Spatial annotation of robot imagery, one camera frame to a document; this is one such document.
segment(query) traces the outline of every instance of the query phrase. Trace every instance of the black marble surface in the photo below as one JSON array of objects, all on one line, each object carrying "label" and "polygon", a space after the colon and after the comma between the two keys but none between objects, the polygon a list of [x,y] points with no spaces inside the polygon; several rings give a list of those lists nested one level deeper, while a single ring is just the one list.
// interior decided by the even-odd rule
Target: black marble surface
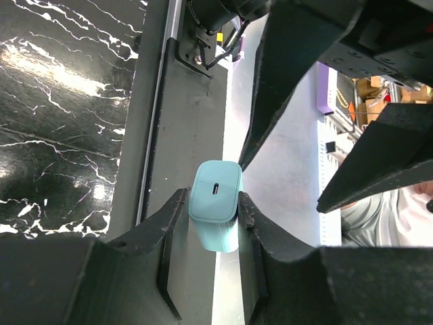
[{"label": "black marble surface", "polygon": [[0,233],[104,235],[147,2],[0,4]]}]

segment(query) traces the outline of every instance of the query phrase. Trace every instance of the purple object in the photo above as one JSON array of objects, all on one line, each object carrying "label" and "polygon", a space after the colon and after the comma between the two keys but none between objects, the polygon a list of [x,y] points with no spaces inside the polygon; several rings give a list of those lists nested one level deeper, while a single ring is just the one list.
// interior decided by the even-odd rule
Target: purple object
[{"label": "purple object", "polygon": [[317,109],[332,114],[336,110],[338,71],[320,62],[317,71]]}]

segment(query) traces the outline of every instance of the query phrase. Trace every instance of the black plastic part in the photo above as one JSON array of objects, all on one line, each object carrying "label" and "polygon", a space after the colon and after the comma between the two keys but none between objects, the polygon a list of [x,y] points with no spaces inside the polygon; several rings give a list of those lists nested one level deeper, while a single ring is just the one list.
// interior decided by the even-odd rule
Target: black plastic part
[{"label": "black plastic part", "polygon": [[184,297],[187,190],[116,240],[0,241],[1,324],[175,325]]},{"label": "black plastic part", "polygon": [[427,202],[426,209],[428,210],[428,212],[433,213],[433,200]]},{"label": "black plastic part", "polygon": [[216,31],[237,16],[221,0],[191,0],[191,8],[198,22],[206,30]]},{"label": "black plastic part", "polygon": [[433,13],[407,0],[368,1],[319,61],[352,78],[400,73],[433,85]]},{"label": "black plastic part", "polygon": [[283,114],[299,80],[349,33],[362,9],[363,1],[274,2],[256,52],[250,127],[240,156],[243,170]]},{"label": "black plastic part", "polygon": [[431,324],[433,249],[314,249],[239,201],[249,325]]},{"label": "black plastic part", "polygon": [[270,0],[233,0],[237,14],[243,20],[254,21],[269,13]]},{"label": "black plastic part", "polygon": [[[207,1],[199,2],[201,4],[208,3]],[[198,58],[200,57],[200,61],[210,62],[215,57],[217,36],[216,34],[209,35],[204,29],[197,26],[190,5],[191,3],[188,3],[187,0],[183,0],[177,35],[179,43],[176,59],[193,71],[211,77],[212,71],[203,64],[198,64]]]},{"label": "black plastic part", "polygon": [[336,142],[335,141],[327,142],[326,143],[326,153],[330,154],[331,152],[335,152],[335,151],[337,151]]},{"label": "black plastic part", "polygon": [[388,104],[346,157],[317,210],[433,179],[433,104]]}]

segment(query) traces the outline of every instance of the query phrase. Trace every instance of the screw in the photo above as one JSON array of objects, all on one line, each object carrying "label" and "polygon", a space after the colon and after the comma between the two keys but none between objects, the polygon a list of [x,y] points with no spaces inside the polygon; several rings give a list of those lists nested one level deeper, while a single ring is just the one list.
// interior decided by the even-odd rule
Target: screw
[{"label": "screw", "polygon": [[382,60],[383,62],[388,63],[388,64],[394,64],[394,62],[393,62],[391,59],[388,59],[388,58],[381,58],[381,60]]},{"label": "screw", "polygon": [[200,66],[202,64],[202,57],[194,56],[194,62]]},{"label": "screw", "polygon": [[332,62],[336,63],[336,64],[340,64],[340,63],[344,63],[344,60],[342,58],[332,58],[331,59]]},{"label": "screw", "polygon": [[379,67],[379,70],[381,70],[381,71],[383,71],[383,72],[387,72],[387,73],[392,72],[390,69],[388,69],[388,68],[386,68],[386,67],[384,67],[384,66],[380,66],[380,67]]},{"label": "screw", "polygon": [[425,59],[426,58],[426,56],[419,51],[410,51],[409,54],[411,56],[414,56],[414,57],[419,58],[419,59]]},{"label": "screw", "polygon": [[357,52],[350,51],[349,54],[350,54],[351,56],[356,57],[356,58],[362,58],[362,55],[359,54],[359,53],[357,53]]}]

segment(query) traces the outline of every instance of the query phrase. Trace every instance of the light blue charger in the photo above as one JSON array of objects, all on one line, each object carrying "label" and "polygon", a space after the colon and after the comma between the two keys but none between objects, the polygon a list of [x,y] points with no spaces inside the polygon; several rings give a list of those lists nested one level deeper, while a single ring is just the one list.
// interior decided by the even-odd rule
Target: light blue charger
[{"label": "light blue charger", "polygon": [[230,253],[238,248],[239,191],[242,170],[236,162],[209,160],[198,168],[189,197],[189,217],[206,250]]}]

